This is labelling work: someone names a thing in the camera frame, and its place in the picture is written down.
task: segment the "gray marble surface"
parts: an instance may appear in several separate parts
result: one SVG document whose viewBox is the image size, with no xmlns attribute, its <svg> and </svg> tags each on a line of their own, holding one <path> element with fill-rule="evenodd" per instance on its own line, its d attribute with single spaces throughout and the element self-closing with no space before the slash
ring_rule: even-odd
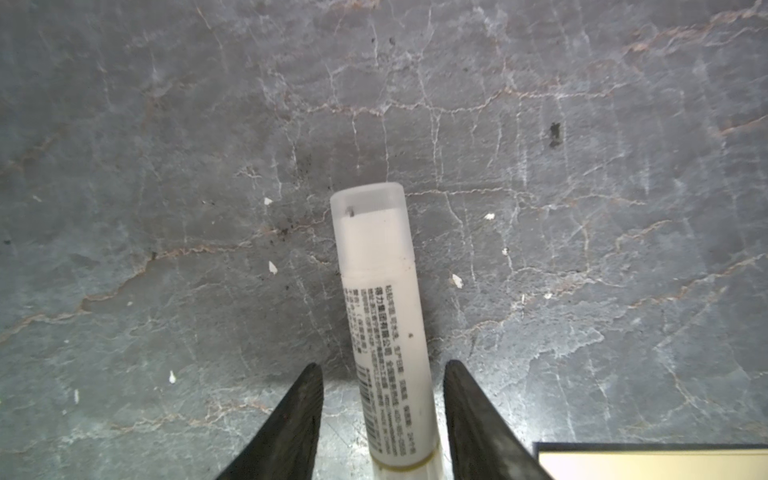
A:
<svg viewBox="0 0 768 480">
<path fill-rule="evenodd" d="M 768 442 L 763 0 L 4 0 L 0 32 L 3 477 L 211 478 L 314 361 L 315 478 L 368 478 L 328 199 L 384 180 L 439 409 L 456 358 L 526 445 Z"/>
</svg>

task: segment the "black border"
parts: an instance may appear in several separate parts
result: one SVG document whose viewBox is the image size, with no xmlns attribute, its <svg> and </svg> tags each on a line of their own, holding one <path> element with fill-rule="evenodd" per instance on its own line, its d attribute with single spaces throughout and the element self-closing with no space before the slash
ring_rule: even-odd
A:
<svg viewBox="0 0 768 480">
<path fill-rule="evenodd" d="M 536 442 L 533 457 L 539 452 L 679 452 L 683 450 L 756 450 L 768 449 L 759 443 L 558 443 Z"/>
</svg>

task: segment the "black spot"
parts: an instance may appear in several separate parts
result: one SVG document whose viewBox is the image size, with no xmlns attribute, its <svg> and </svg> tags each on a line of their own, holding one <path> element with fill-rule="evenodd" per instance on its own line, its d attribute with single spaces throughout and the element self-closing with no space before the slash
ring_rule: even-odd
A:
<svg viewBox="0 0 768 480">
<path fill-rule="evenodd" d="M 549 126 L 549 137 L 551 141 L 549 142 L 550 148 L 555 148 L 559 144 L 563 143 L 563 140 L 560 138 L 560 124 L 552 122 L 552 125 Z"/>
</svg>

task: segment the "white glue stick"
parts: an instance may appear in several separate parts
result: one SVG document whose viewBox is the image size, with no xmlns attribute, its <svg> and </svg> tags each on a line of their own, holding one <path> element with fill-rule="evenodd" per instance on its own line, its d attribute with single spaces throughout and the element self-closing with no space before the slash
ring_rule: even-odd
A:
<svg viewBox="0 0 768 480">
<path fill-rule="evenodd" d="M 374 476 L 442 480 L 405 193 L 349 188 L 331 197 L 331 213 Z"/>
</svg>

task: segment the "white speck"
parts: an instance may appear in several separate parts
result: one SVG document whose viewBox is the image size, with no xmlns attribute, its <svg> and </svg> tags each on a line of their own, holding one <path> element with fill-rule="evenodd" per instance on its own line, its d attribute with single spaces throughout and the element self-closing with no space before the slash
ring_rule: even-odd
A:
<svg viewBox="0 0 768 480">
<path fill-rule="evenodd" d="M 462 280 L 462 278 L 455 273 L 451 275 L 451 281 L 454 285 L 456 285 L 456 288 L 462 288 L 464 286 L 464 280 Z"/>
</svg>

